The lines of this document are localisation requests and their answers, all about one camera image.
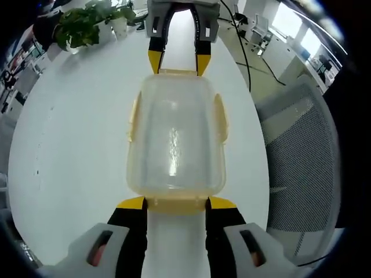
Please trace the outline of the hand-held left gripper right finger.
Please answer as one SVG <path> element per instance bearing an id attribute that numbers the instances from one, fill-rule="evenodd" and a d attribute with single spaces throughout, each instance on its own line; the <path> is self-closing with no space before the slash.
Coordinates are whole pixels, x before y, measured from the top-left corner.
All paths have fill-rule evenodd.
<path id="1" fill-rule="evenodd" d="M 283 246 L 255 223 L 246 223 L 236 204 L 211 196 L 205 203 L 205 247 L 211 277 L 310 277 Z"/>

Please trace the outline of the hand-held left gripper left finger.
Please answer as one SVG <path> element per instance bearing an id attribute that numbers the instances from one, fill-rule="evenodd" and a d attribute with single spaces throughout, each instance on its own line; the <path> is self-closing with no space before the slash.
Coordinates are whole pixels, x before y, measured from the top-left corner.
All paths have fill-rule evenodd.
<path id="1" fill-rule="evenodd" d="M 147 200 L 120 202 L 107 223 L 74 240 L 67 256 L 37 270 L 40 277 L 141 277 L 147 250 Z"/>

